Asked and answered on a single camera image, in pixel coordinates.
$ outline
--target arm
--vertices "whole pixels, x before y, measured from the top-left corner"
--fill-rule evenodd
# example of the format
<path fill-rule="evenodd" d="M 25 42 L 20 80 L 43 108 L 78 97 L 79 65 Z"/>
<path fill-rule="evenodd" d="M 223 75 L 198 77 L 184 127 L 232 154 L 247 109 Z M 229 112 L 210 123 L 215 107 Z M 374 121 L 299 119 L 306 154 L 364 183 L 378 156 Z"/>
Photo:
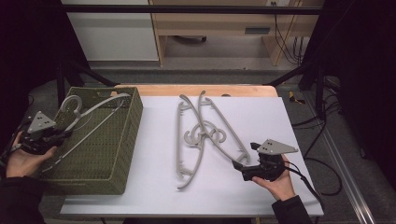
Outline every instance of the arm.
<path fill-rule="evenodd" d="M 291 183 L 290 172 L 285 170 L 275 181 L 270 182 L 254 176 L 252 179 L 256 184 L 268 189 L 277 200 L 272 207 L 280 224 L 289 223 L 312 223 L 311 218 L 298 195 L 294 192 Z"/>
<path fill-rule="evenodd" d="M 19 142 L 19 133 L 14 145 Z M 40 164 L 50 158 L 56 147 L 44 155 L 14 151 L 7 163 L 7 178 L 0 182 L 0 223 L 45 223 L 38 205 L 44 184 L 32 176 Z"/>

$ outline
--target black sleeve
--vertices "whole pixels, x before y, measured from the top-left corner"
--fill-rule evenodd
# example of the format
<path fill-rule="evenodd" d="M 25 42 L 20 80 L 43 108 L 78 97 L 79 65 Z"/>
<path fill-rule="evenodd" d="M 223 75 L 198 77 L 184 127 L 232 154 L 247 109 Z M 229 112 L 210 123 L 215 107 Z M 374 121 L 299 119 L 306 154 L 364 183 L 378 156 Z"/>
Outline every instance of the black sleeve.
<path fill-rule="evenodd" d="M 272 205 L 279 224 L 311 224 L 311 217 L 305 210 L 300 196 L 286 201 L 277 201 Z"/>
<path fill-rule="evenodd" d="M 0 182 L 0 223 L 43 224 L 38 210 L 44 185 L 30 177 L 11 177 Z"/>

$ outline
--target basket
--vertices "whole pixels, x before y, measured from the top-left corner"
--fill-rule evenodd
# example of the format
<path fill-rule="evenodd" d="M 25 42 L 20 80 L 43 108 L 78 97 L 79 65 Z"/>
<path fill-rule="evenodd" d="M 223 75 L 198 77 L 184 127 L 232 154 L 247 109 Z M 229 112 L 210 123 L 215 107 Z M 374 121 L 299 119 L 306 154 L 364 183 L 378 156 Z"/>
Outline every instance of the basket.
<path fill-rule="evenodd" d="M 110 97 L 111 93 L 128 93 L 122 107 L 118 109 L 86 140 L 68 154 L 61 162 L 47 172 L 41 179 L 48 185 L 49 195 L 81 194 L 122 194 L 131 166 L 143 104 L 137 88 L 75 88 L 67 96 L 77 95 L 82 100 L 81 114 Z M 76 116 L 73 110 L 76 101 L 67 104 L 65 112 L 58 111 L 55 121 L 57 127 L 67 127 Z M 60 156 L 75 146 L 93 130 L 111 111 L 117 107 L 117 101 L 109 101 L 83 117 L 73 128 L 72 135 L 58 147 L 55 155 L 46 161 L 41 169 L 53 165 Z"/>

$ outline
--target floor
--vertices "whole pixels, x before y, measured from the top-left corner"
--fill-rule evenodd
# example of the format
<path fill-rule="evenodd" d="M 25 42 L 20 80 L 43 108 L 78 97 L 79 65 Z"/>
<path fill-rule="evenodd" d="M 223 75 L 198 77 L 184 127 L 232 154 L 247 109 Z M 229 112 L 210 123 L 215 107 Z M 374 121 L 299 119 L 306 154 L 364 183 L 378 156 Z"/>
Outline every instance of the floor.
<path fill-rule="evenodd" d="M 262 84 L 281 77 L 296 66 L 283 60 L 279 66 L 273 67 L 259 37 L 209 36 L 205 43 L 174 37 L 168 44 L 163 67 L 144 62 L 92 62 L 92 68 L 104 77 L 123 83 Z M 97 85 L 91 78 L 83 78 L 88 84 Z M 296 85 L 298 80 L 299 77 L 294 77 L 277 87 L 291 123 L 314 117 L 311 107 L 315 88 L 312 91 L 299 91 Z M 290 100 L 291 91 L 295 100 Z M 54 82 L 33 90 L 31 94 L 35 102 L 27 114 L 40 109 L 49 116 L 54 116 L 57 111 Z M 331 90 L 325 91 L 325 97 L 329 97 L 326 105 L 337 104 L 337 98 Z M 345 187 L 337 195 L 323 196 L 326 209 L 319 223 L 396 223 L 396 192 L 382 176 L 375 161 L 361 157 L 360 148 L 343 118 L 342 108 L 332 107 L 328 112 L 325 131 L 319 136 L 309 155 L 326 162 L 340 173 L 339 164 L 332 155 L 336 151 L 346 163 L 347 173 L 353 181 L 344 183 Z M 314 119 L 313 122 L 294 129 L 302 152 L 306 152 L 318 136 L 321 122 Z M 316 189 L 325 193 L 337 191 L 337 177 L 329 168 L 315 161 L 306 161 L 306 164 Z M 358 194 L 355 189 L 349 188 L 351 186 L 356 187 Z M 355 195 L 362 197 L 358 200 L 358 205 L 364 202 L 364 206 L 357 206 Z M 97 217 L 59 215 L 63 201 L 64 197 L 44 197 L 40 209 L 49 224 L 103 223 Z M 364 212 L 368 215 L 359 215 L 361 209 L 366 209 Z M 106 223 L 121 223 L 121 219 L 106 217 Z M 276 222 L 271 218 L 263 218 L 262 223 Z"/>

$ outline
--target gray floor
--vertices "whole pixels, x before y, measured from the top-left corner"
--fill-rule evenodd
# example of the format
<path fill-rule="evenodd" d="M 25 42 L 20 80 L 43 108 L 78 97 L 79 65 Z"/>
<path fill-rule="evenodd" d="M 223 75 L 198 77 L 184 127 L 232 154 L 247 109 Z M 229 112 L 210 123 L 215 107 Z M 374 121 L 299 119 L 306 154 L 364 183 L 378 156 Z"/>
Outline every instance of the gray floor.
<path fill-rule="evenodd" d="M 295 67 L 285 61 L 277 67 L 270 65 L 268 55 L 263 50 L 263 44 L 259 38 L 209 37 L 205 43 L 171 39 L 164 67 L 159 67 L 155 63 L 125 62 L 92 63 L 92 67 L 104 77 L 122 83 L 262 84 L 282 76 Z M 83 78 L 91 85 L 97 84 L 88 77 Z M 294 91 L 297 99 L 309 102 L 314 97 L 313 91 L 298 91 L 295 86 L 297 82 L 298 77 L 295 77 L 277 88 L 279 96 L 284 99 L 291 123 L 314 116 L 309 104 L 302 105 L 289 100 L 290 90 Z M 37 110 L 42 110 L 49 116 L 55 115 L 57 110 L 55 82 L 49 82 L 33 90 L 31 94 L 35 101 L 27 111 L 27 115 Z M 329 98 L 328 105 L 335 100 L 335 97 Z M 361 158 L 360 148 L 353 134 L 343 115 L 337 112 L 328 116 L 327 131 L 347 163 L 375 222 L 396 223 L 396 192 L 390 187 L 374 161 Z M 303 153 L 318 134 L 318 130 L 319 127 L 295 130 Z M 309 155 L 334 166 L 323 136 L 316 142 Z M 336 177 L 329 169 L 313 161 L 307 161 L 306 164 L 316 189 L 322 192 L 333 192 L 337 189 Z M 361 223 L 349 197 L 344 189 L 336 196 L 323 196 L 326 206 L 325 215 L 319 223 Z M 89 221 L 101 223 L 98 218 L 60 216 L 63 201 L 64 197 L 44 197 L 40 209 L 48 223 L 72 223 L 71 220 L 78 220 L 81 223 Z M 110 218 L 107 223 L 120 223 L 120 220 Z M 274 223 L 274 220 L 264 219 L 262 223 Z"/>

